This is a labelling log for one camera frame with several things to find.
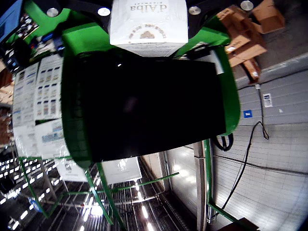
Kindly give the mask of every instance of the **metal bolt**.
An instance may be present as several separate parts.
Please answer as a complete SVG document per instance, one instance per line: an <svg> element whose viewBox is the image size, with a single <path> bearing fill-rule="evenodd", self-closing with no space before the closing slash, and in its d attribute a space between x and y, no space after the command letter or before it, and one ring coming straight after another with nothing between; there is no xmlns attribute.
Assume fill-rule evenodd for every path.
<svg viewBox="0 0 308 231"><path fill-rule="evenodd" d="M242 1L241 8L244 11L250 11L254 8L254 4L251 1L245 0L245 1Z"/></svg>
<svg viewBox="0 0 308 231"><path fill-rule="evenodd" d="M56 8L50 8L50 9L48 9L47 10L47 15L49 16L49 17L55 17L55 16L57 16L59 14L59 11L56 9Z"/></svg>
<svg viewBox="0 0 308 231"><path fill-rule="evenodd" d="M201 9L197 6L192 6L189 8L188 12L192 15L198 15L201 13Z"/></svg>
<svg viewBox="0 0 308 231"><path fill-rule="evenodd" d="M100 8L97 13L100 15L100 16L108 16L110 15L110 10L106 7L102 7Z"/></svg>

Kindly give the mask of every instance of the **blue label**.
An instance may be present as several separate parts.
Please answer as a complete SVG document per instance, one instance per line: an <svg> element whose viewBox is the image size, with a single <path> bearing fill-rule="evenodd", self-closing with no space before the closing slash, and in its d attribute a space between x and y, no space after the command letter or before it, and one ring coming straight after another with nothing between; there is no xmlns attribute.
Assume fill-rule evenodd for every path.
<svg viewBox="0 0 308 231"><path fill-rule="evenodd" d="M29 199L29 202L30 202L30 204L33 205L33 207L34 207L34 209L35 209L36 211L38 211L38 212L40 212L40 213L43 212L42 210L40 210L40 208L39 208L39 206L38 206L39 204L38 204L35 200Z"/></svg>
<svg viewBox="0 0 308 231"><path fill-rule="evenodd" d="M251 110L243 111L243 113L244 113L244 118L252 118Z"/></svg>

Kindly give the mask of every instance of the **cardboard box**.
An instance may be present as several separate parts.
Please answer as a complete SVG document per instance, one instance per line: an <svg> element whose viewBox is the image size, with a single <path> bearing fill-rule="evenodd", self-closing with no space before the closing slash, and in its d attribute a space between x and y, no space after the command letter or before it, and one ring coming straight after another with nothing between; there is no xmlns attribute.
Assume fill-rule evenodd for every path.
<svg viewBox="0 0 308 231"><path fill-rule="evenodd" d="M231 53L232 51L238 49L239 47L245 45L250 41L249 36L245 32L240 33L233 25L228 27L228 33L232 38L232 41L230 42L230 45L225 47L225 51L227 54Z"/></svg>
<svg viewBox="0 0 308 231"><path fill-rule="evenodd" d="M253 9L253 15L258 23L252 24L261 34L266 34L285 27L283 15L276 9L273 0L264 0Z"/></svg>
<svg viewBox="0 0 308 231"><path fill-rule="evenodd" d="M234 53L239 59L248 60L265 53L267 50L258 43L251 41L239 49L235 50Z"/></svg>
<svg viewBox="0 0 308 231"><path fill-rule="evenodd" d="M238 64L241 64L242 62L244 62L245 60L240 59L239 57L237 57L235 54L231 53L228 55L228 59L229 59L229 63L231 67L234 67Z"/></svg>
<svg viewBox="0 0 308 231"><path fill-rule="evenodd" d="M243 64L253 79L259 78L261 69L254 58L243 62Z"/></svg>

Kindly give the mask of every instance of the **poster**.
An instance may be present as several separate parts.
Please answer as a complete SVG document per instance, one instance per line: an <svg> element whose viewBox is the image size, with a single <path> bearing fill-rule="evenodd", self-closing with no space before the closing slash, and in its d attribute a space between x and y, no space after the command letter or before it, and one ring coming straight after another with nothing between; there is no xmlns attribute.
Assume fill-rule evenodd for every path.
<svg viewBox="0 0 308 231"><path fill-rule="evenodd" d="M61 76L63 58L52 55L42 59L35 87L35 120L61 118Z"/></svg>
<svg viewBox="0 0 308 231"><path fill-rule="evenodd" d="M62 180L88 182L85 171L73 160L55 160L54 162Z"/></svg>
<svg viewBox="0 0 308 231"><path fill-rule="evenodd" d="M142 178L137 157L102 162L108 184Z"/></svg>
<svg viewBox="0 0 308 231"><path fill-rule="evenodd" d="M13 132L19 156L40 156L35 139L34 89L39 64L16 74L13 94Z"/></svg>
<svg viewBox="0 0 308 231"><path fill-rule="evenodd" d="M62 120L56 119L35 126L38 151L43 159L69 156L64 135Z"/></svg>

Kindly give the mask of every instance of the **wire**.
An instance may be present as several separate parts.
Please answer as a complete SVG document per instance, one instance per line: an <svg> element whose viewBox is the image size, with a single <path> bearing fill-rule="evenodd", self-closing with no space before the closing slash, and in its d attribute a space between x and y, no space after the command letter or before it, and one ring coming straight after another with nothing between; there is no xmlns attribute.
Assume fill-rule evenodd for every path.
<svg viewBox="0 0 308 231"><path fill-rule="evenodd" d="M228 198L227 198L225 204L223 205L223 207L222 207L221 209L224 209L224 208L226 207L228 201L230 200L230 198L231 198L231 196L233 195L233 193L234 193L234 191L235 191L235 189L236 189L238 183L239 183L240 180L241 180L241 177L242 177L242 175L243 175L243 173L244 173L244 170L245 170L245 167L246 167L246 165L247 165L247 159L248 159L249 149L250 149L250 146L251 146L252 137L253 137L254 131L255 131L255 129L256 129L256 127L257 127L258 124L261 124L261 126L262 126L262 128L263 128L263 130L264 130L264 132L265 132L265 134L266 134L266 136L267 136L267 137L269 136L269 135L267 134L267 132L265 131L265 128L264 128L264 126L263 126L263 123L262 123L261 121L258 121L258 122L254 125L254 127L252 128L252 131L251 131L251 134L250 134L250 139L249 139L248 147L247 147L247 150L246 150L246 153L245 153L245 161L244 161L244 166L243 166L243 168L242 168L242 171L241 171L241 173L240 173L238 179L235 181L236 183L234 184L233 188L231 189L231 192L230 192L230 194L229 194L229 196L228 196Z"/></svg>
<svg viewBox="0 0 308 231"><path fill-rule="evenodd" d="M306 69L303 69L303 70L300 70L300 71L295 71L295 72L293 72L293 73L291 73L291 74L287 74L287 75L285 75L285 76L280 76L280 77L278 77L278 78L273 78L273 79L270 79L270 80L268 80L268 81L265 81L265 82L259 83L259 84L262 85L262 84L265 84L265 83L269 83L269 82L272 82L272 81L275 81L275 80L278 80L278 79L281 79L281 78L289 77L289 76L291 76L291 75L295 75L295 74L298 74L298 73L301 73L301 72L304 72L304 71L308 71L308 69L306 68ZM249 86L245 86L245 87L239 88L238 91L239 91L239 90L243 90L243 89L245 89L245 88L251 88L251 87L254 87L254 85L249 85Z"/></svg>

